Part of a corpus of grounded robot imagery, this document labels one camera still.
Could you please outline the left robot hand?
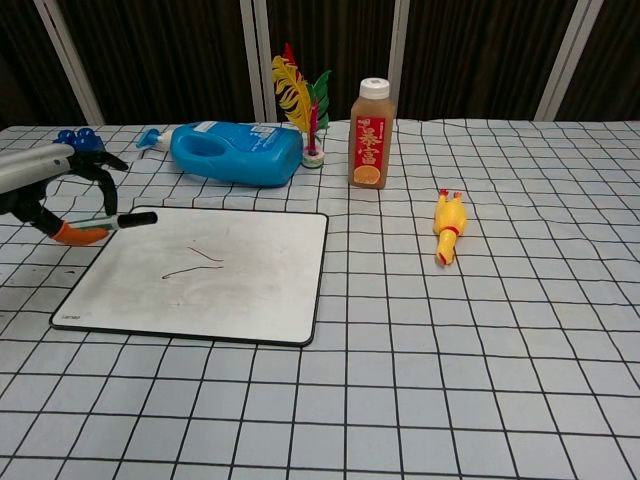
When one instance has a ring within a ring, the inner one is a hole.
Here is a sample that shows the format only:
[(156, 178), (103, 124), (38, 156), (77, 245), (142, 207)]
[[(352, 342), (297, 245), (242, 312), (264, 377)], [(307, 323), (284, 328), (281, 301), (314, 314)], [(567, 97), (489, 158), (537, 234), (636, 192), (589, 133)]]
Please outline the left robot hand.
[(107, 215), (117, 212), (117, 192), (107, 165), (118, 171), (127, 164), (106, 151), (76, 151), (70, 145), (51, 143), (1, 157), (1, 213), (28, 223), (50, 239), (69, 246), (94, 244), (109, 235), (104, 227), (74, 228), (46, 209), (41, 201), (48, 184), (65, 175), (76, 175), (98, 184)]

